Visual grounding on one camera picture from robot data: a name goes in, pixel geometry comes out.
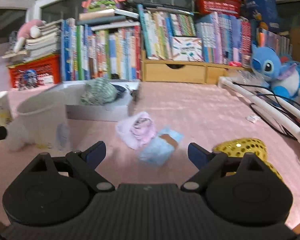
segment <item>red storage basket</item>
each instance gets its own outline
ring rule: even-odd
[[[235,17],[239,16],[240,0],[196,0],[196,5],[201,14],[219,12]]]
[[[42,76],[49,76],[50,80],[53,77],[53,83],[57,84],[61,82],[60,75],[60,55],[51,55],[38,60],[34,60],[28,63],[21,63],[13,66],[8,66],[10,72],[10,82],[13,88],[18,87],[19,77],[22,75],[18,70],[26,71],[33,69],[36,71],[38,78]],[[38,82],[38,85],[45,85],[42,82]]]

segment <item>blue plush toy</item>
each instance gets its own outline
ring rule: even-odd
[[[300,62],[281,63],[276,52],[268,47],[252,46],[251,68],[262,76],[276,95],[294,99],[300,95]]]

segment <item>white box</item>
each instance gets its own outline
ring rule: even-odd
[[[133,115],[138,100],[139,81],[123,82],[111,80],[112,84],[129,86],[122,98],[104,106],[85,106],[80,102],[86,81],[66,81],[46,91],[61,90],[66,94],[68,119],[118,122]]]
[[[202,61],[202,39],[173,37],[172,59],[180,61]]]

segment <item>bookshelf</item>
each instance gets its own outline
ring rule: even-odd
[[[223,64],[195,61],[149,60],[141,53],[142,80],[148,82],[184,82],[217,84],[228,69],[248,70]]]

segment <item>wooden drawer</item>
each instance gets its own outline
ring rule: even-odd
[[[206,80],[207,84],[217,85],[219,77],[226,76],[227,69],[218,67],[207,67]]]
[[[144,64],[144,81],[205,82],[205,66],[181,64]]]

